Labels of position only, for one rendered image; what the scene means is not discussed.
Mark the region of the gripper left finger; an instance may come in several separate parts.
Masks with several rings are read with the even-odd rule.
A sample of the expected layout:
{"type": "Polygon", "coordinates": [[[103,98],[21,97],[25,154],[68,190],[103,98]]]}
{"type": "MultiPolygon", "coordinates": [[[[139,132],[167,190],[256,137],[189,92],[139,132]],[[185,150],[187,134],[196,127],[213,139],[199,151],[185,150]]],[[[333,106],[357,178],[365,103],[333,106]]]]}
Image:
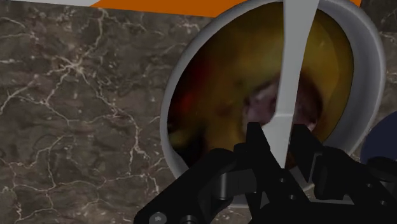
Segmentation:
{"type": "Polygon", "coordinates": [[[244,143],[233,151],[211,150],[145,205],[134,224],[210,224],[242,194],[257,210],[264,196],[270,202],[281,198],[280,171],[260,124],[249,123],[244,143]]]}

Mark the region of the orange flat object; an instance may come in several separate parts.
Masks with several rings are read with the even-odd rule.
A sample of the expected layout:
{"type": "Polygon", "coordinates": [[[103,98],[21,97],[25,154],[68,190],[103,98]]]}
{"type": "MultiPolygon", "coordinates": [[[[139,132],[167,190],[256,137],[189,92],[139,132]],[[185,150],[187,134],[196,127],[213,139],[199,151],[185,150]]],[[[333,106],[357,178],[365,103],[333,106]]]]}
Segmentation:
{"type": "Polygon", "coordinates": [[[91,7],[217,17],[247,0],[98,0],[91,7]]]}

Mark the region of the grey bowl with soup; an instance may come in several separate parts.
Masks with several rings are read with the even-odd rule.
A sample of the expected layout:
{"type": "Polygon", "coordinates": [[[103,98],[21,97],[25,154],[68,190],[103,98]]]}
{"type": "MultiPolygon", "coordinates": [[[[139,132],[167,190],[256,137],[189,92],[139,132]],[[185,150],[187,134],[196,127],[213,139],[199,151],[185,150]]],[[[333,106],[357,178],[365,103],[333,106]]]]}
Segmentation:
{"type": "MultiPolygon", "coordinates": [[[[211,148],[244,140],[246,98],[281,72],[282,0],[247,0],[216,17],[188,45],[165,89],[162,150],[179,177],[211,148]]],[[[386,59],[379,32],[350,0],[319,0],[301,81],[319,92],[313,130],[325,145],[352,153],[380,106],[386,59]]]]}

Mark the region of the dark blue round object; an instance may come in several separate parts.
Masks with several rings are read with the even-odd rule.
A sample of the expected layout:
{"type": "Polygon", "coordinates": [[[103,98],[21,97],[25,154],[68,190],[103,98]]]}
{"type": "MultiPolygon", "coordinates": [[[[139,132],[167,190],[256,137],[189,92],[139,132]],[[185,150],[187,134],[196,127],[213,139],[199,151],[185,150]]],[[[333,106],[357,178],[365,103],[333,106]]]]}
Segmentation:
{"type": "Polygon", "coordinates": [[[397,160],[397,111],[383,118],[366,136],[361,147],[361,163],[366,164],[373,157],[397,160]]]}

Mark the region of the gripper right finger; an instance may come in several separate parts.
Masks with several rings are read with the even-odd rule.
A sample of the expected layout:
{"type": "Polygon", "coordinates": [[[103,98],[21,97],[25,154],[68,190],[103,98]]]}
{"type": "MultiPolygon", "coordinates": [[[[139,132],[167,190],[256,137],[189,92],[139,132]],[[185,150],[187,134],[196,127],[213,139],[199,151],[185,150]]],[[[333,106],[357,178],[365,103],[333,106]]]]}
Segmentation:
{"type": "Polygon", "coordinates": [[[397,161],[373,157],[362,164],[302,124],[292,128],[289,152],[314,184],[310,211],[320,224],[397,224],[397,161]]]}

